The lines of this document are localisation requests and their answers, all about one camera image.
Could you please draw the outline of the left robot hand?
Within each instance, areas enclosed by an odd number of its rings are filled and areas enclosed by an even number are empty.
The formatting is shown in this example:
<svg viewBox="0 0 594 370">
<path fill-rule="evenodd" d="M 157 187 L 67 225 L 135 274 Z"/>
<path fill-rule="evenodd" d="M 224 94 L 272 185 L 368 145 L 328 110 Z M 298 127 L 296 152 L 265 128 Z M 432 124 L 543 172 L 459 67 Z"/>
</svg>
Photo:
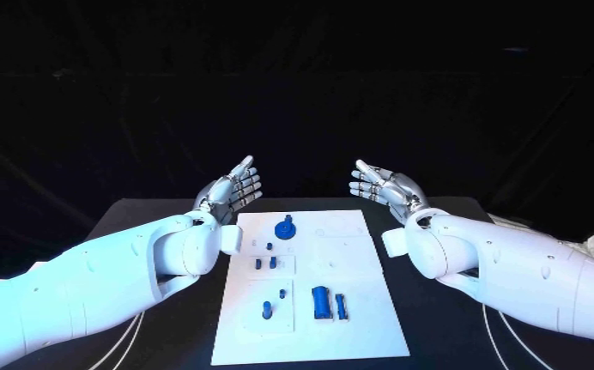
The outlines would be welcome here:
<svg viewBox="0 0 594 370">
<path fill-rule="evenodd" d="M 227 174 L 211 181 L 195 195 L 191 210 L 210 214 L 226 225 L 233 214 L 262 196 L 253 157 L 247 155 Z"/>
</svg>

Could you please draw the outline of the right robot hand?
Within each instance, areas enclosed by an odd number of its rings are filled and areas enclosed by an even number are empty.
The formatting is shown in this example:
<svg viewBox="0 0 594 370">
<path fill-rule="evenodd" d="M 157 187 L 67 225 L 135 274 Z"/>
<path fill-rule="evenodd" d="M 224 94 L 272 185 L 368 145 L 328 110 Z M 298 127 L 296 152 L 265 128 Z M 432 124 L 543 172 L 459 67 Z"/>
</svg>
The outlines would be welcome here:
<svg viewBox="0 0 594 370">
<path fill-rule="evenodd" d="M 351 176 L 350 194 L 384 205 L 399 224 L 405 225 L 410 215 L 429 207 L 419 185 L 402 173 L 357 160 Z"/>
</svg>

